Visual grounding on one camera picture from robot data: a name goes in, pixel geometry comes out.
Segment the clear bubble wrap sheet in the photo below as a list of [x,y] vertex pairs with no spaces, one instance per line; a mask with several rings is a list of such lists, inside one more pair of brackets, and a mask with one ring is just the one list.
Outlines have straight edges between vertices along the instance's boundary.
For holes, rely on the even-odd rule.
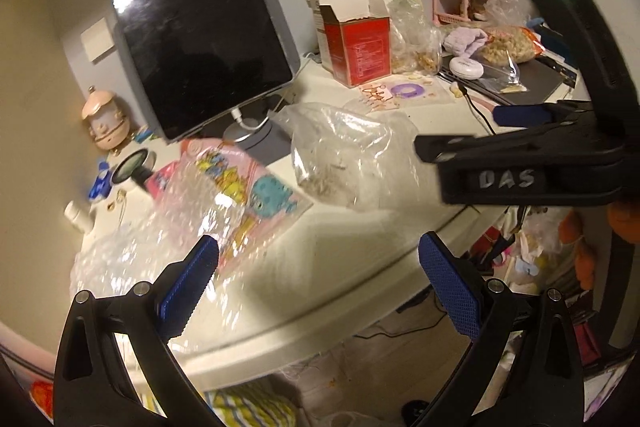
[[[97,239],[75,257],[70,295],[88,289],[96,297],[126,294],[135,283],[153,283],[171,262],[182,260],[203,235],[224,248],[241,223],[245,206],[206,186],[178,193],[170,188],[136,221]],[[204,351],[239,325],[242,307],[229,295],[232,277],[217,269],[183,334],[169,343],[178,355]]]

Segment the small clear plastic bag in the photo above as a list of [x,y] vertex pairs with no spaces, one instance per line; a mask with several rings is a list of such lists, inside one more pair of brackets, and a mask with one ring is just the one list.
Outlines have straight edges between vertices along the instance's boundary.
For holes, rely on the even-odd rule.
[[326,205],[356,211],[427,206],[436,180],[414,150],[404,113],[373,118],[321,103],[285,106],[270,119],[291,139],[297,185]]

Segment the pink cartoon plastic bag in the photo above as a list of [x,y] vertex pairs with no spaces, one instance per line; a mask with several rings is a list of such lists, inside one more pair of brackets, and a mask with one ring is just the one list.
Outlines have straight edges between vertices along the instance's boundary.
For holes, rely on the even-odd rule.
[[212,236],[218,271],[230,272],[264,253],[312,206],[258,160],[221,139],[180,143],[180,158],[145,182],[180,229]]

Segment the black laptop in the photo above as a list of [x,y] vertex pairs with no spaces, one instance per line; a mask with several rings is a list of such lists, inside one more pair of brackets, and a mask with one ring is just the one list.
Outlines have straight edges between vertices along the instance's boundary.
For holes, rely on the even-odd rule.
[[450,56],[442,60],[439,74],[449,81],[457,81],[466,89],[485,95],[499,105],[533,105],[548,101],[559,87],[573,89],[578,72],[548,56],[513,66],[494,67],[484,64],[480,79],[462,79],[449,67]]

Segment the bag of nuts snack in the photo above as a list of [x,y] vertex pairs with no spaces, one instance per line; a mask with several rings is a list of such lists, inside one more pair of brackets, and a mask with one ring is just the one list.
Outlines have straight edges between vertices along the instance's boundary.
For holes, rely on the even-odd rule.
[[533,31],[522,26],[490,26],[487,41],[477,54],[492,66],[522,64],[541,56],[546,50]]

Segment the white round compact case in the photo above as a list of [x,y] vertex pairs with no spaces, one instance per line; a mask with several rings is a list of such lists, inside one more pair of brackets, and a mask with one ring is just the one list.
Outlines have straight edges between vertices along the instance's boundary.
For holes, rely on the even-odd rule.
[[448,67],[450,72],[463,80],[479,80],[484,75],[484,66],[469,57],[451,57]]

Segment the pink desk organizer rack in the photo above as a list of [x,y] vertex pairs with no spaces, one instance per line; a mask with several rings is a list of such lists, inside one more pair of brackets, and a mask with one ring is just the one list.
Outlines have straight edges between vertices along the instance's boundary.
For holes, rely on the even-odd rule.
[[435,25],[486,22],[485,4],[488,0],[432,0],[432,19]]

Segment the striped yellow blue bedsheet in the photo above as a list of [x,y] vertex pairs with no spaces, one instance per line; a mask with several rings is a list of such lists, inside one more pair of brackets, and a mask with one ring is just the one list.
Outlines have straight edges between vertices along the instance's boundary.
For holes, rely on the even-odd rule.
[[200,391],[225,426],[296,426],[297,407],[262,381]]

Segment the white pill bottle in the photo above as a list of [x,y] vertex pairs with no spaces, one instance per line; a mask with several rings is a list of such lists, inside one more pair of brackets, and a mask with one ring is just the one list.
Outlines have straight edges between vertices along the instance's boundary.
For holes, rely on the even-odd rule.
[[70,200],[64,208],[64,217],[82,234],[89,234],[94,228],[94,218],[89,210],[74,200]]

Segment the blue tissue pack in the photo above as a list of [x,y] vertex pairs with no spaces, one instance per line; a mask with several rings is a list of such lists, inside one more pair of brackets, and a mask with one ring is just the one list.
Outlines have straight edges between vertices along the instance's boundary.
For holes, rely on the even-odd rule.
[[110,195],[112,189],[111,176],[111,168],[108,162],[105,160],[100,161],[98,174],[88,193],[89,202],[99,202]]

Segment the red and white carton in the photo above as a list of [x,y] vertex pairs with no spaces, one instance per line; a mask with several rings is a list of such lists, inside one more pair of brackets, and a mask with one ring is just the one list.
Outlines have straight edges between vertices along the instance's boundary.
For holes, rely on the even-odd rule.
[[308,0],[321,65],[347,88],[392,73],[390,0]]

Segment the pink carousel music box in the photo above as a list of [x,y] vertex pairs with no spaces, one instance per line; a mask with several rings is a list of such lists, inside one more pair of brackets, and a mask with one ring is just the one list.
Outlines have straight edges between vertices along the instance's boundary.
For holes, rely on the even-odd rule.
[[90,86],[86,103],[81,109],[81,119],[100,150],[115,150],[128,139],[130,120],[112,91]]

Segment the black tablet monitor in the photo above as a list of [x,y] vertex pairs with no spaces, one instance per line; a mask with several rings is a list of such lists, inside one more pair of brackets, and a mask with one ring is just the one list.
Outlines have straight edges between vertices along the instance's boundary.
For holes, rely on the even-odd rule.
[[117,49],[166,141],[290,84],[300,57],[279,0],[111,0]]

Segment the black handled magnifying glass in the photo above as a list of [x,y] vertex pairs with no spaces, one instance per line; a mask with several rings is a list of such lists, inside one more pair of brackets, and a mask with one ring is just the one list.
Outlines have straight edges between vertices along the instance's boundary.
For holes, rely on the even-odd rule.
[[111,182],[114,186],[125,186],[133,183],[142,187],[146,179],[149,179],[155,166],[156,154],[148,148],[140,148],[125,157],[116,165]]

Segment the white wall switch plate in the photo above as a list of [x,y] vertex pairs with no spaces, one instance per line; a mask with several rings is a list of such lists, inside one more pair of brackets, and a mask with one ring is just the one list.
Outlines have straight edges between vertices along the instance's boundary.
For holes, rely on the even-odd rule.
[[103,55],[110,52],[115,46],[112,33],[104,17],[80,34],[80,42],[91,63],[99,61]]

